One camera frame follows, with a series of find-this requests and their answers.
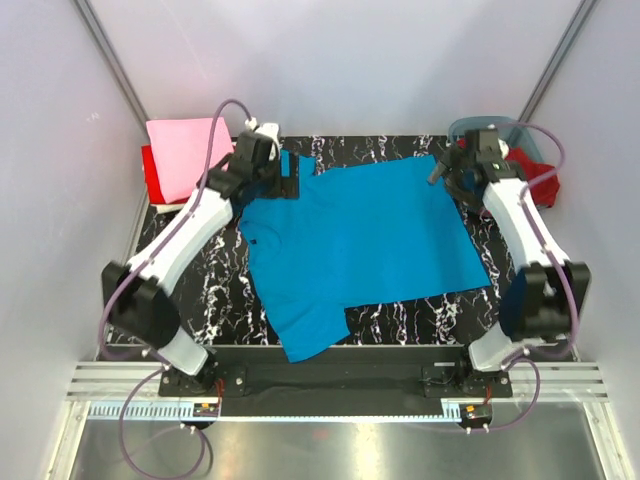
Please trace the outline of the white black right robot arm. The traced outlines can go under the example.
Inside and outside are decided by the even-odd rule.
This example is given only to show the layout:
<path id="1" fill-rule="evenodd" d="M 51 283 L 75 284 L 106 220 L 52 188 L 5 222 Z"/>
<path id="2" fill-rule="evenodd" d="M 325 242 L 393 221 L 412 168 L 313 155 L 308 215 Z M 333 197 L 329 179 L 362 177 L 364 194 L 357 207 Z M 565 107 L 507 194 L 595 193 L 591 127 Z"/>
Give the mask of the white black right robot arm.
<path id="1" fill-rule="evenodd" d="M 508 144 L 496 125 L 470 129 L 437 160 L 428 182 L 444 183 L 458 203 L 496 222 L 516 274 L 504 294 L 498 321 L 465 352 L 454 384 L 476 396 L 490 373 L 504 371 L 536 352 L 550 359 L 569 354 L 580 328 L 580 313 L 591 282 L 589 267 L 572 261 L 554 240 L 536 206 L 534 186 L 555 175 L 528 179 L 508 160 Z"/>

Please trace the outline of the blue t shirt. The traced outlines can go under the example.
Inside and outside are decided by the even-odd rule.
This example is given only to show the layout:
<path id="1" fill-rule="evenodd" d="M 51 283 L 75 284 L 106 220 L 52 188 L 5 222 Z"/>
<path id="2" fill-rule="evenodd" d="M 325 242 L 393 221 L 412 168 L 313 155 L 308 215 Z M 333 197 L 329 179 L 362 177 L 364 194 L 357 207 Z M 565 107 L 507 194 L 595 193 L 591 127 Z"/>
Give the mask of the blue t shirt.
<path id="1" fill-rule="evenodd" d="M 299 161 L 295 199 L 257 199 L 239 228 L 249 271 L 287 359 L 347 337 L 346 310 L 464 292 L 489 283 L 432 156 L 318 172 Z"/>

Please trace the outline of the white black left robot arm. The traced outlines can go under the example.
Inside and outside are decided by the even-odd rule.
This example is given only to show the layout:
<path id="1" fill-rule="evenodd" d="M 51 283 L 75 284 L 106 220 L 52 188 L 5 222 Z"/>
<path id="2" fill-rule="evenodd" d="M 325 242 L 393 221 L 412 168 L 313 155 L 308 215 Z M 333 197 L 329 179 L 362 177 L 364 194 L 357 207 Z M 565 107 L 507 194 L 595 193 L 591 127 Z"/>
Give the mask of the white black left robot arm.
<path id="1" fill-rule="evenodd" d="M 103 317 L 181 371 L 196 396 L 215 386 L 213 355 L 183 328 L 171 294 L 205 244 L 256 199 L 295 199 L 297 173 L 281 172 L 280 127 L 263 123 L 243 131 L 233 152 L 211 168 L 167 227 L 126 264 L 102 271 Z"/>

